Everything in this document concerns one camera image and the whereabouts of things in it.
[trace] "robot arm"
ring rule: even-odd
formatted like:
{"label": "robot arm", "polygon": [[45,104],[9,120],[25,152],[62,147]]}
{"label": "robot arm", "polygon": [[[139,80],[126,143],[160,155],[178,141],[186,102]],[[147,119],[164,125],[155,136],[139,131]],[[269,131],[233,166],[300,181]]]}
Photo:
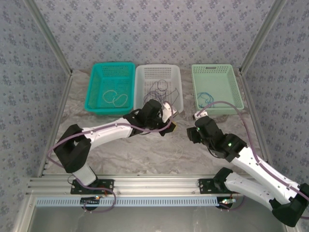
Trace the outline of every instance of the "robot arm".
{"label": "robot arm", "polygon": [[[97,176],[86,163],[88,153],[93,148],[108,143],[112,140],[128,138],[140,134],[140,129],[163,129],[169,124],[171,108],[165,103],[163,107],[155,100],[148,101],[142,109],[135,110],[122,118],[97,127],[80,128],[77,124],[71,125],[59,141],[77,133],[90,131],[84,135],[72,138],[54,149],[67,173],[72,173],[83,185],[89,186]],[[160,130],[161,136],[175,129],[175,124]]]}
{"label": "robot arm", "polygon": [[[195,114],[194,119],[197,119],[195,126],[187,129],[188,137],[193,143],[206,145],[213,156],[240,167],[260,183],[244,179],[232,170],[223,168],[214,177],[216,187],[239,192],[256,200],[270,209],[282,223],[294,227],[309,202],[291,188],[309,196],[309,185],[299,185],[288,179],[261,158],[257,162],[252,149],[243,140],[234,134],[223,134],[206,112],[199,116]],[[287,183],[288,187],[269,173]]]}

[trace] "wallpaper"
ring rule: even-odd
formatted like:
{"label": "wallpaper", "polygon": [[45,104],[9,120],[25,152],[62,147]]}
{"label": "wallpaper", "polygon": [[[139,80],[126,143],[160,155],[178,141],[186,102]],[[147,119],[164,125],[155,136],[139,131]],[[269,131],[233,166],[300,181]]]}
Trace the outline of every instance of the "wallpaper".
{"label": "wallpaper", "polygon": [[274,0],[35,0],[73,69],[241,65]]}
{"label": "wallpaper", "polygon": [[66,75],[22,0],[0,1],[0,231],[37,175]]}
{"label": "wallpaper", "polygon": [[[309,183],[308,0],[288,1],[246,78],[274,165]],[[309,231],[308,221],[300,223]]]}

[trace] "tabletop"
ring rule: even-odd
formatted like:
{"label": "tabletop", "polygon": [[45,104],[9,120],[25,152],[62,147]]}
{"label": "tabletop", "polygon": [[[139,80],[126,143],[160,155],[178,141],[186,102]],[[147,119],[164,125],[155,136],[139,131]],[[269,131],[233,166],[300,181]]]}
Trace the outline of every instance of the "tabletop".
{"label": "tabletop", "polygon": [[[259,156],[262,156],[254,130],[251,112],[237,75],[239,90],[244,103],[241,111],[249,126],[253,144]],[[89,74],[74,70],[72,84],[62,114],[56,141],[72,124],[79,127],[94,127],[115,121],[120,116],[98,116],[84,109]],[[186,128],[194,125],[192,114],[196,112],[191,70],[181,70],[184,110],[174,121],[177,128],[173,133],[161,137],[159,133],[137,135],[103,144],[91,150],[87,163],[96,174],[216,174],[227,167],[239,174],[245,173],[224,159],[213,157],[202,144],[193,144],[187,137]],[[233,133],[249,143],[246,130],[238,115],[211,116],[223,133]],[[61,174],[65,170],[49,162],[45,166],[46,174]]]}

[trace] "aluminum frame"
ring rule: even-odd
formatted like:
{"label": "aluminum frame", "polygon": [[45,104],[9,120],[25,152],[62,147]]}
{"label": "aluminum frame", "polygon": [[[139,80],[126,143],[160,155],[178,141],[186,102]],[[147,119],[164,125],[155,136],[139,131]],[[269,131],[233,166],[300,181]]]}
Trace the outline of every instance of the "aluminum frame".
{"label": "aluminum frame", "polygon": [[34,21],[37,23],[38,27],[40,28],[42,34],[44,35],[47,43],[49,44],[50,48],[54,52],[57,60],[59,61],[61,67],[65,71],[67,75],[71,73],[70,66],[59,47],[55,37],[53,36],[51,30],[49,29],[47,23],[45,22],[45,19],[43,15],[41,14],[37,4],[34,2],[34,0],[24,0],[25,5],[28,7],[30,13],[32,14],[32,17]]}
{"label": "aluminum frame", "polygon": [[[251,112],[253,125],[256,130],[257,138],[262,150],[262,155],[272,164],[265,138],[262,133],[261,125],[251,98],[246,79],[240,74],[241,84]],[[62,113],[69,95],[72,83],[72,76],[67,80],[63,92],[59,110],[57,112],[55,123],[49,137],[45,154],[49,147],[54,144],[56,134],[62,117]],[[69,174],[43,174],[46,164],[44,157],[38,177],[31,178],[26,191],[26,198],[21,206],[21,210],[15,222],[15,232],[27,231],[30,227],[32,213],[35,207],[37,197],[71,197],[70,185],[67,180]],[[254,180],[249,175],[241,175],[244,178]],[[136,175],[136,174],[117,174],[117,175],[98,175],[98,178],[112,178],[115,180],[114,191],[118,196],[126,197],[195,197],[200,195],[197,185],[200,178],[213,178],[214,175]],[[229,194],[207,194],[206,196],[228,196]],[[294,228],[285,227],[287,232],[302,232],[297,225]]]}
{"label": "aluminum frame", "polygon": [[266,19],[264,20],[263,24],[261,25],[249,51],[245,59],[243,60],[240,69],[242,73],[246,73],[249,69],[250,65],[255,59],[257,52],[260,50],[264,40],[266,39],[269,31],[272,29],[272,26],[276,22],[281,10],[285,6],[287,0],[275,0],[272,4]]}
{"label": "aluminum frame", "polygon": [[[69,174],[53,174],[32,178],[27,189],[26,198],[17,216],[14,232],[25,232],[29,229],[32,213],[38,197],[70,198]],[[125,197],[196,197],[199,193],[198,179],[213,178],[213,175],[99,175],[99,178],[115,180],[114,191]],[[208,196],[229,196],[229,194],[205,194]],[[287,232],[302,232],[297,225],[285,227]]]}

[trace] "rubber band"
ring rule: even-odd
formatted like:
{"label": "rubber band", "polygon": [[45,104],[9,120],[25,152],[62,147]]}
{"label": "rubber band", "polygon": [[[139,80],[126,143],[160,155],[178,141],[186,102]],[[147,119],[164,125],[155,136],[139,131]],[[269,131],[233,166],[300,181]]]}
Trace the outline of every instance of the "rubber band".
{"label": "rubber band", "polygon": [[[105,94],[107,94],[107,93],[109,93],[109,92],[113,92],[113,93],[115,93],[115,96],[114,96],[114,98],[112,99],[112,101],[107,101],[106,99],[105,99]],[[123,106],[124,104],[126,104],[126,102],[127,102],[127,100],[128,100],[128,96],[127,96],[127,94],[121,94],[118,98],[116,98],[115,99],[115,97],[118,95],[118,93],[115,91],[115,90],[107,90],[104,94],[103,94],[103,100],[106,102],[106,103],[112,103],[115,107],[121,107],[121,106]],[[122,96],[125,96],[126,97],[126,100],[125,100],[125,102],[124,103],[122,103],[121,105],[116,105],[115,104],[115,102],[118,100],[118,99],[120,99]]]}
{"label": "rubber band", "polygon": [[117,96],[117,92],[115,90],[107,90],[104,94],[103,94],[103,100],[106,102],[106,103],[113,103],[113,101],[106,101],[105,99],[105,94],[109,93],[109,92],[114,92],[115,93],[115,96]]}
{"label": "rubber band", "polygon": [[[125,97],[126,97],[125,102],[122,103],[121,105],[115,105],[115,101],[117,101],[119,98],[121,98],[121,96],[125,96]],[[121,107],[121,106],[123,106],[124,104],[126,104],[127,99],[128,99],[127,94],[124,94],[124,93],[123,93],[123,94],[121,94],[116,100],[115,100],[115,98],[114,98],[114,99],[112,100],[112,103],[114,104],[115,107]]]}
{"label": "rubber band", "polygon": [[[198,99],[204,99],[205,100],[205,105],[204,104],[199,104]],[[212,95],[210,95],[209,93],[201,92],[201,93],[197,94],[197,103],[198,103],[199,108],[203,108],[206,105],[208,105],[210,103],[213,103],[213,102],[214,102],[214,99],[213,99]]]}

